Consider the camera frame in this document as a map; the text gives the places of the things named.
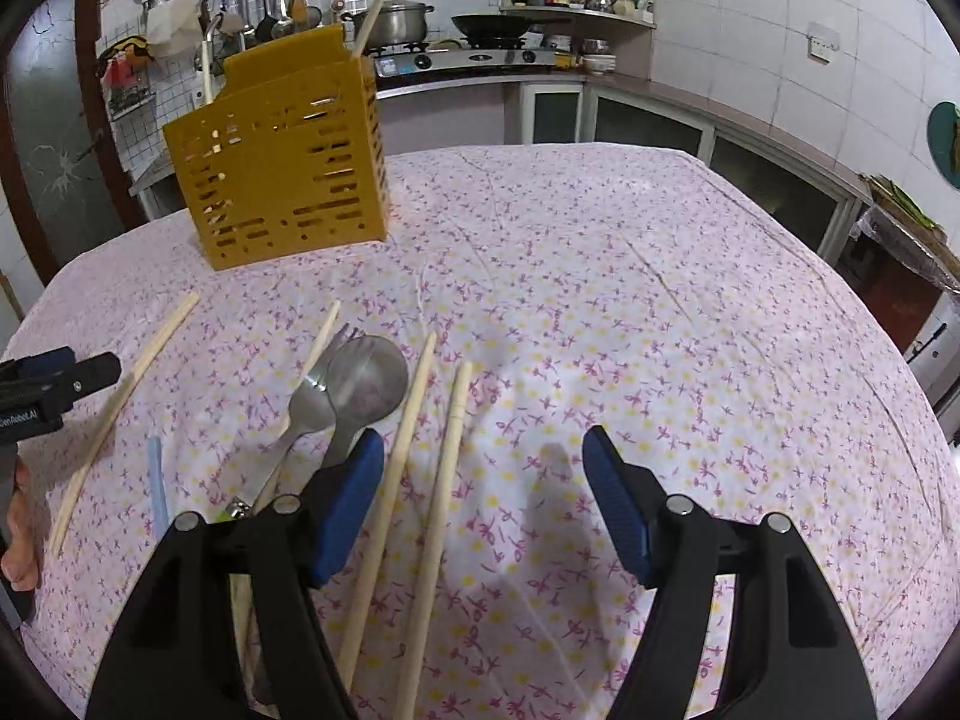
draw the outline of floral tablecloth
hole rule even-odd
[[[90,473],[60,557],[44,556],[25,645],[79,714],[110,628],[155,544],[146,437],[171,512],[223,507],[277,423],[323,316],[438,360],[353,699],[392,716],[414,571],[456,364],[477,363],[418,718],[581,720],[613,702],[654,593],[616,560],[579,457],[606,426],[724,517],[788,512],[835,591],[881,717],[960,618],[960,485],[893,343],[843,281],[683,153],[631,146],[451,148],[389,163],[387,242],[216,274],[185,212],[64,269],[8,356],[69,344],[129,365],[181,297],[189,314]],[[21,446],[41,523],[107,393]],[[400,418],[379,428],[388,443]],[[298,490],[328,435],[296,445]],[[339,648],[365,537],[316,596]],[[718,581],[690,712],[710,707],[730,619]]]

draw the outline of screw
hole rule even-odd
[[[774,512],[774,514],[771,514],[769,517],[767,517],[767,525],[773,528],[777,533],[786,533],[792,527],[789,517],[786,517],[786,514],[780,514],[779,512]]]
[[[693,511],[693,501],[685,495],[671,495],[666,499],[666,508],[683,517]]]
[[[192,531],[200,524],[200,514],[196,512],[184,512],[178,514],[174,520],[174,527],[178,531]]]
[[[277,514],[292,514],[299,509],[299,498],[296,495],[280,495],[274,501],[274,511]]]

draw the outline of light blue stick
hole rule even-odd
[[[147,438],[147,467],[150,473],[150,498],[154,504],[154,536],[163,538],[170,527],[167,514],[167,496],[163,491],[163,471],[160,470],[160,437]]]

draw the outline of blue gripper pad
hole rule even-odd
[[[584,434],[583,458],[587,483],[593,491],[600,515],[607,525],[616,557],[640,584],[651,575],[650,531],[621,477],[626,464],[608,440],[602,440],[592,428]]]
[[[322,587],[343,570],[383,476],[383,439],[366,429],[342,466],[317,471],[316,481],[338,485],[320,519],[320,539],[312,567],[315,586]]]

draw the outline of cabinet glass panel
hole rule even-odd
[[[814,251],[827,232],[836,201],[759,154],[717,137],[710,167]]]
[[[701,134],[696,127],[643,108],[634,108],[606,98],[597,100],[594,141],[675,148],[696,156],[700,149]]]
[[[534,95],[534,143],[576,143],[579,92]]]

